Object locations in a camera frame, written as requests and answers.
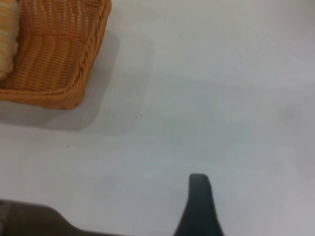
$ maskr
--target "orange wicker basket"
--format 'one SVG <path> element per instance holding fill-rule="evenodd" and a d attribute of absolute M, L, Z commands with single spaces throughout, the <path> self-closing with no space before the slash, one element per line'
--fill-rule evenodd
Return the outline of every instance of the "orange wicker basket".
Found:
<path fill-rule="evenodd" d="M 84 95 L 105 33 L 111 0 L 18 0 L 14 71 L 0 100 L 71 109 Z"/>

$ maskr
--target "white surface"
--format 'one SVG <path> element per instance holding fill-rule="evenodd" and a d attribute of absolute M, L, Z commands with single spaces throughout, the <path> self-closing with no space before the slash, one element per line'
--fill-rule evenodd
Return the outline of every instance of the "white surface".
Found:
<path fill-rule="evenodd" d="M 192 172 L 227 236 L 315 235 L 315 2 L 113 0 L 84 103 L 0 103 L 0 197 L 169 236 Z"/>

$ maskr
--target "bread roll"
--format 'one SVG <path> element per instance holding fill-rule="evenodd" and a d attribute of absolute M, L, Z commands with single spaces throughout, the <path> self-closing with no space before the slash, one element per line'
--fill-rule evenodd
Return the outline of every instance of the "bread roll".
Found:
<path fill-rule="evenodd" d="M 0 80 L 13 71 L 17 53 L 20 8 L 16 0 L 0 0 Z"/>

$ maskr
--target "black plastic piece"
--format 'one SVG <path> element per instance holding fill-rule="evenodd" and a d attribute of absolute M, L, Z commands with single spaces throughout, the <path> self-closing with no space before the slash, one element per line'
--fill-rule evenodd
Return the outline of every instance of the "black plastic piece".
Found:
<path fill-rule="evenodd" d="M 175 236 L 223 236 L 206 175 L 190 175 L 188 201 Z"/>
<path fill-rule="evenodd" d="M 0 201 L 0 236 L 113 235 L 79 230 L 46 206 Z M 190 176 L 188 202 L 175 236 L 223 236 L 206 175 Z"/>

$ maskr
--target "black object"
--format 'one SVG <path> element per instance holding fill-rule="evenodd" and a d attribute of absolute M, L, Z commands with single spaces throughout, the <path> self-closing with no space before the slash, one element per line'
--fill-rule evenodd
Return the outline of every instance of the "black object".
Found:
<path fill-rule="evenodd" d="M 79 230 L 46 206 L 0 201 L 0 236 L 110 235 Z M 223 236 L 206 175 L 190 176 L 188 202 L 175 236 Z"/>
<path fill-rule="evenodd" d="M 175 236 L 223 236 L 206 175 L 190 175 L 188 201 Z"/>

